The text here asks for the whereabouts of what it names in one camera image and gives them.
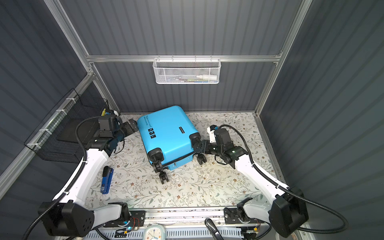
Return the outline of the blue hardshell suitcase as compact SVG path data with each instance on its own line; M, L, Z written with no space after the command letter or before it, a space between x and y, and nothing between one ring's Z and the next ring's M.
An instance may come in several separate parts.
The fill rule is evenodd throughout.
M201 142L201 135L179 106L140 117L138 128L147 157L162 184L169 181L165 170L175 170L194 156L200 165L207 162L205 155L194 149Z

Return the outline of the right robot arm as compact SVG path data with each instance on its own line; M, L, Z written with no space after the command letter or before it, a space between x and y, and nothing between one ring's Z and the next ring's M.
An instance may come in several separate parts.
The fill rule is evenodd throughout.
M280 190L287 185L256 164L247 147L235 146L226 129L211 126L208 131L208 141L202 140L200 134L190 135L194 152L220 157L225 164L247 177L267 199L264 204L253 198L238 203L235 216L239 221L263 221L286 238L309 219L305 202Z

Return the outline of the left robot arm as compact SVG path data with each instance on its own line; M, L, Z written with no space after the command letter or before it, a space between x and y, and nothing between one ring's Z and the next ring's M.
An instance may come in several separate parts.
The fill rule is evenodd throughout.
M97 116L99 128L85 144L75 134L83 158L65 186L51 202L41 204L37 221L42 221L48 235L53 237L84 237L93 228L111 221L128 222L128 205L112 203L94 210L85 208L85 200L99 170L127 136L137 132L137 122L123 122L116 115Z

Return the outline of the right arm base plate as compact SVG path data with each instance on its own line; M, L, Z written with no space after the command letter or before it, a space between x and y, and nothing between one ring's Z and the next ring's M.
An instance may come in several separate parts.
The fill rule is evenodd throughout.
M239 213L237 208L224 208L224 219L227 225L234 224L259 224L256 219L249 219L245 214Z

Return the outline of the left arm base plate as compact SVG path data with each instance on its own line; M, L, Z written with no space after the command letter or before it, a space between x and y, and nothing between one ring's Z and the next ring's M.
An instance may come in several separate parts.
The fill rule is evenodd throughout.
M144 225L145 211L130 211L128 217L121 216L119 219L109 221L103 225L104 228L128 228L142 227Z

